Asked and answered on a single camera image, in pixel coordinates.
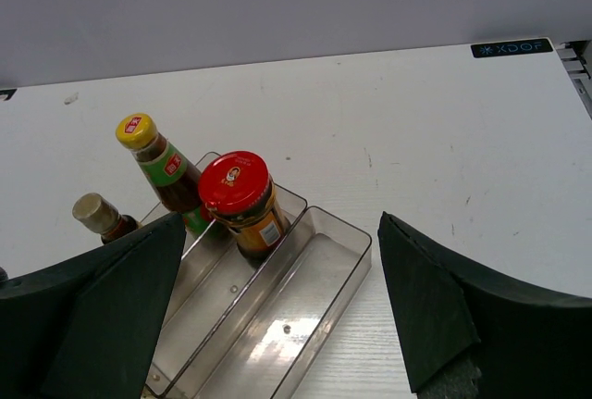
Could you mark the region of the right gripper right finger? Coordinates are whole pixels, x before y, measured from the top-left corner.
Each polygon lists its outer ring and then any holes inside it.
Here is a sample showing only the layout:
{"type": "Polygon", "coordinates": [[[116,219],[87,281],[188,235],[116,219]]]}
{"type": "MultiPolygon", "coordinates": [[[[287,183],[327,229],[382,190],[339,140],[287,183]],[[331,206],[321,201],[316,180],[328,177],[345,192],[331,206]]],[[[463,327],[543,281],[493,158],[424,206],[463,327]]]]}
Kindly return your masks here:
{"type": "Polygon", "coordinates": [[[419,398],[587,398],[591,302],[517,280],[384,214],[380,256],[419,398]]]}

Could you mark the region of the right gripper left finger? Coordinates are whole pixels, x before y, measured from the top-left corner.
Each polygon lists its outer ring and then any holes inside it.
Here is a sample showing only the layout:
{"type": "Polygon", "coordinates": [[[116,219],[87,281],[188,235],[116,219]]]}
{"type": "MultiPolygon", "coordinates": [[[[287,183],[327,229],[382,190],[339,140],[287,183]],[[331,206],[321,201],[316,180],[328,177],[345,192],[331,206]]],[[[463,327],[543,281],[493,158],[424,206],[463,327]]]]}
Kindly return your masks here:
{"type": "Polygon", "coordinates": [[[106,245],[1,282],[4,398],[138,398],[186,239],[169,213],[106,245]]]}

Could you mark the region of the small yellow label bottle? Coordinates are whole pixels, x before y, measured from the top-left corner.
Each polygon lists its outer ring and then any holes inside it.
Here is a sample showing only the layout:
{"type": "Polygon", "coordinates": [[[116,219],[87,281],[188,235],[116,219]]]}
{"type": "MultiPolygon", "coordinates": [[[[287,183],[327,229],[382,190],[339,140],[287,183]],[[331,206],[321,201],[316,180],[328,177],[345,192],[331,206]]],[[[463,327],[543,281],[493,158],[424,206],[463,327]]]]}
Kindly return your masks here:
{"type": "Polygon", "coordinates": [[[72,207],[74,219],[98,234],[103,244],[112,243],[139,229],[142,225],[132,216],[119,211],[99,193],[86,193],[72,207]]]}

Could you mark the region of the green label sauce bottle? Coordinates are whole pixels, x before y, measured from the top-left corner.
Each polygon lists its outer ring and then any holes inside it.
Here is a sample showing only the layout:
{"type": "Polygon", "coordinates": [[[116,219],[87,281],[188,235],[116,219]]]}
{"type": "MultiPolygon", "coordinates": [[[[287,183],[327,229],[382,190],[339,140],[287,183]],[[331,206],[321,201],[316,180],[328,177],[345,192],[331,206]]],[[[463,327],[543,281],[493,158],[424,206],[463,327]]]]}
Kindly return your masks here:
{"type": "Polygon", "coordinates": [[[182,215],[191,235],[214,238],[219,234],[198,192],[202,172],[160,133],[149,115],[134,113],[123,118],[116,137],[131,152],[161,204],[182,215]]]}

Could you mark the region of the red lid jar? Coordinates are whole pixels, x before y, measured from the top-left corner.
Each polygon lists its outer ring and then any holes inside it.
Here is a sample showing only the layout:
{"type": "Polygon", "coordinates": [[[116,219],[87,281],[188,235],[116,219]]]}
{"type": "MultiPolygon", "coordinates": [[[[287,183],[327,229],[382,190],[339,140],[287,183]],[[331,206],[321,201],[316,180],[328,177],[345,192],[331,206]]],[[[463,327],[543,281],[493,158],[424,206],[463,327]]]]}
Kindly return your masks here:
{"type": "Polygon", "coordinates": [[[233,151],[212,161],[198,183],[209,214],[233,235],[242,256],[263,262],[286,236],[290,222],[277,198],[266,162],[250,151],[233,151]]]}

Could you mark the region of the clear three-slot organizer tray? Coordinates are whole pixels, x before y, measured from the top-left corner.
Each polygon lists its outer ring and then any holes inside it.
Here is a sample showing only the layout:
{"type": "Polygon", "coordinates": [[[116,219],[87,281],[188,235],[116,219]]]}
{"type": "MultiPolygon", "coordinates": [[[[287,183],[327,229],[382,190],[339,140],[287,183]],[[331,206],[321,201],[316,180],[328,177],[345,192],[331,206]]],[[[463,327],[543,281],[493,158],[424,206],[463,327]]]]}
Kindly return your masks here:
{"type": "Polygon", "coordinates": [[[188,236],[149,368],[151,398],[288,398],[371,268],[371,237],[285,188],[262,263],[211,223],[188,236]]]}

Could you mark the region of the blue corner label right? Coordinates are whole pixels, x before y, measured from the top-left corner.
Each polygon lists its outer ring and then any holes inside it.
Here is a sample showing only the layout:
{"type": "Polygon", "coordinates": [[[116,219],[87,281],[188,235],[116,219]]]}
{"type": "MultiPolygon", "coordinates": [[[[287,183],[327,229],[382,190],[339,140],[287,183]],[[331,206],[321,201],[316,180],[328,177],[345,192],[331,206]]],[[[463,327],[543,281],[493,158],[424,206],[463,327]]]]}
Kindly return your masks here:
{"type": "Polygon", "coordinates": [[[547,38],[471,44],[470,48],[474,58],[523,56],[554,51],[551,42],[547,38]]]}

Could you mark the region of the aluminium table rail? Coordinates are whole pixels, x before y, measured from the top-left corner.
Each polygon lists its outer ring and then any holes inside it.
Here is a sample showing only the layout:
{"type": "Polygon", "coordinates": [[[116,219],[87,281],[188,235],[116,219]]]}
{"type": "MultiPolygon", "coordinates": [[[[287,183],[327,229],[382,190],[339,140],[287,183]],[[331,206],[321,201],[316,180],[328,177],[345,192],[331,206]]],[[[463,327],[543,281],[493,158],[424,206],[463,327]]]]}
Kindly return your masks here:
{"type": "Polygon", "coordinates": [[[591,41],[571,41],[557,44],[556,51],[588,116],[592,117],[591,41]]]}

